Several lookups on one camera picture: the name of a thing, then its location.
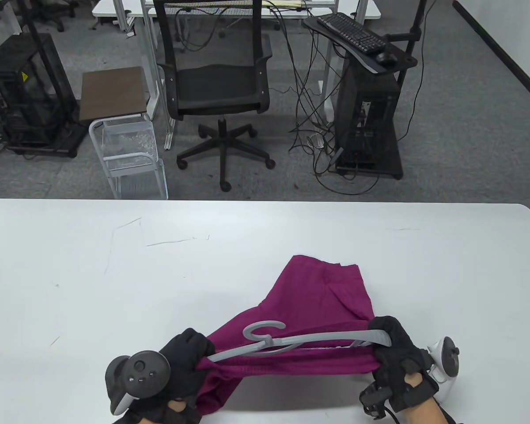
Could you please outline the person's left hand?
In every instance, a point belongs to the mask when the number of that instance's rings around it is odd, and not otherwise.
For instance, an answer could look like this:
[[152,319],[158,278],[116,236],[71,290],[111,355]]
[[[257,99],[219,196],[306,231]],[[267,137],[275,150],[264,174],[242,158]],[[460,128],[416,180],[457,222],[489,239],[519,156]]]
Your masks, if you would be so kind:
[[196,400],[206,381],[207,371],[198,364],[214,355],[215,346],[192,328],[173,337],[160,353],[170,364],[168,383],[152,397],[132,402],[119,424],[198,424]]

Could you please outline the person's right hand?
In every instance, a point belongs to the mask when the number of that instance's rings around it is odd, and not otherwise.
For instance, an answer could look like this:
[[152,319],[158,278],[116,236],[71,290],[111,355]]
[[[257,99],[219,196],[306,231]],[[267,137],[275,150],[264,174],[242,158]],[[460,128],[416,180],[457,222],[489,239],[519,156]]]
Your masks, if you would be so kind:
[[385,331],[390,337],[390,346],[376,344],[373,347],[373,354],[380,363],[373,377],[378,389],[388,389],[388,402],[394,412],[403,412],[409,424],[447,424],[435,400],[439,386],[428,375],[422,351],[398,319],[375,317],[368,328]]

